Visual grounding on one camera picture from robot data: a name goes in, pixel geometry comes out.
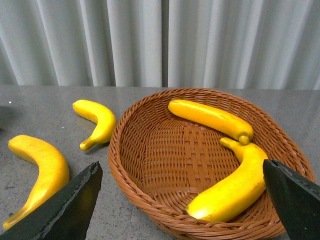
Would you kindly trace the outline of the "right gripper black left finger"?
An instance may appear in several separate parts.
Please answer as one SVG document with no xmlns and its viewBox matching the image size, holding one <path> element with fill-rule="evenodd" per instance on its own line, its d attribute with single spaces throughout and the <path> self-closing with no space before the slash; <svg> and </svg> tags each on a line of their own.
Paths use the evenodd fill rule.
<svg viewBox="0 0 320 240">
<path fill-rule="evenodd" d="M 103 170 L 93 162 L 61 190 L 0 235 L 2 240 L 84 240 L 101 189 Z"/>
</svg>

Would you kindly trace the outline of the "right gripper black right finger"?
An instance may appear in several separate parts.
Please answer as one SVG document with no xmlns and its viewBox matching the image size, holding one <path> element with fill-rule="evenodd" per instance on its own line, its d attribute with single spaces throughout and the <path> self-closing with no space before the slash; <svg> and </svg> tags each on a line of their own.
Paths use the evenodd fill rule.
<svg viewBox="0 0 320 240">
<path fill-rule="evenodd" d="M 291 240 L 320 238 L 320 186 L 278 160 L 263 161 L 267 193 Z"/>
</svg>

